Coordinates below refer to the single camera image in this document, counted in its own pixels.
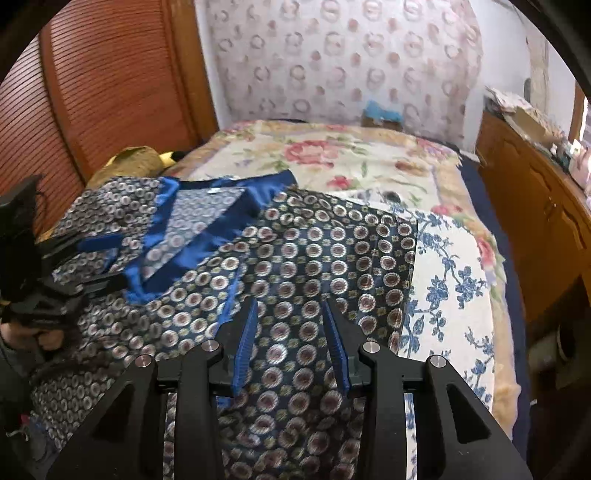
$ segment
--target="metal screw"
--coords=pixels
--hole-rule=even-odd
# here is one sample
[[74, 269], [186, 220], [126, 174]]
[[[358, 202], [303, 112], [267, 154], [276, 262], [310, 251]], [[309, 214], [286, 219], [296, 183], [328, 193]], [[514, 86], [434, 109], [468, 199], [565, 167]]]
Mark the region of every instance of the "metal screw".
[[140, 355], [138, 358], [135, 359], [135, 365], [140, 368], [147, 367], [151, 363], [152, 357], [149, 355]]
[[220, 344], [215, 340], [206, 340], [201, 344], [201, 348], [206, 352], [215, 352], [219, 348]]
[[365, 350], [367, 353], [378, 353], [379, 352], [379, 343], [365, 342], [363, 344], [363, 350]]
[[445, 360], [441, 355], [433, 355], [430, 362], [435, 368], [443, 368], [447, 365], [447, 360]]

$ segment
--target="dark blue blanket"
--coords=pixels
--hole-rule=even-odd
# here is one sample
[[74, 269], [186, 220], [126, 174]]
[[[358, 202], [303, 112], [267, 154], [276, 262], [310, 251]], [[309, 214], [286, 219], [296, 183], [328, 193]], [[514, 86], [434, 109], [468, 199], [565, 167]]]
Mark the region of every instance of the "dark blue blanket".
[[525, 319], [521, 308], [519, 278], [515, 272], [515, 265], [511, 255], [511, 244], [496, 217], [495, 209], [488, 197], [484, 182], [478, 173], [477, 164], [463, 157], [460, 172], [470, 193], [476, 214], [495, 236], [499, 252], [505, 257], [504, 267], [507, 276], [505, 299], [511, 317], [511, 329], [513, 332], [515, 375], [517, 376], [517, 383], [521, 386], [521, 394], [517, 403], [518, 417], [513, 427], [513, 444], [525, 459], [527, 438], [530, 430], [530, 379], [527, 370]]

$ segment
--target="cabinet handle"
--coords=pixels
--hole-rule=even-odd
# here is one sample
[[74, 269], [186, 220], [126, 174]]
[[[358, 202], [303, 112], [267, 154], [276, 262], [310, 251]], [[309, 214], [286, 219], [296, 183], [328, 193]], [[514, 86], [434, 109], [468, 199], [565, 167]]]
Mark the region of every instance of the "cabinet handle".
[[548, 213], [546, 214], [547, 222], [550, 221], [550, 218], [552, 217], [552, 212], [556, 210], [556, 207], [558, 207], [558, 205], [556, 205], [554, 202], [550, 205], [550, 211], [548, 211]]
[[544, 216], [547, 217], [550, 212], [552, 211], [552, 203], [554, 202], [554, 200], [552, 200], [551, 197], [548, 197], [548, 201], [546, 202], [546, 205], [544, 206]]

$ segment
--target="person's hand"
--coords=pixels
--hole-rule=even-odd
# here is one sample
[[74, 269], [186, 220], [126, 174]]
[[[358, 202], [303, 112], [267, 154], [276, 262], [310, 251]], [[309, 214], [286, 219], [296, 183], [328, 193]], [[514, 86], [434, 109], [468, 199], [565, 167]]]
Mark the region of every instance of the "person's hand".
[[38, 343], [43, 350], [52, 351], [61, 347], [64, 341], [63, 330], [28, 328], [18, 322], [0, 324], [0, 335], [13, 350], [34, 350]]

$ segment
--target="blue satin collar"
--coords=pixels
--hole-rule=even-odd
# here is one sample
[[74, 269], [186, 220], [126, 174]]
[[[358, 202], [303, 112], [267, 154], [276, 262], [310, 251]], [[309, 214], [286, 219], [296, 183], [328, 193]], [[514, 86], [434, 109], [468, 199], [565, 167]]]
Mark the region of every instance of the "blue satin collar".
[[[124, 270], [129, 285], [126, 294], [127, 300], [130, 303], [143, 304], [162, 296], [186, 271], [196, 268], [219, 247], [241, 235], [243, 230], [256, 220], [277, 193], [293, 184], [296, 184], [296, 179], [289, 170], [264, 177], [240, 180], [221, 178], [205, 181], [182, 181], [169, 177], [161, 178], [161, 187], [156, 201], [157, 210], [144, 237], [142, 253], [132, 260]], [[151, 248], [164, 240], [177, 192], [233, 186], [245, 189], [240, 198], [154, 275], [143, 281], [141, 268], [145, 255]]]

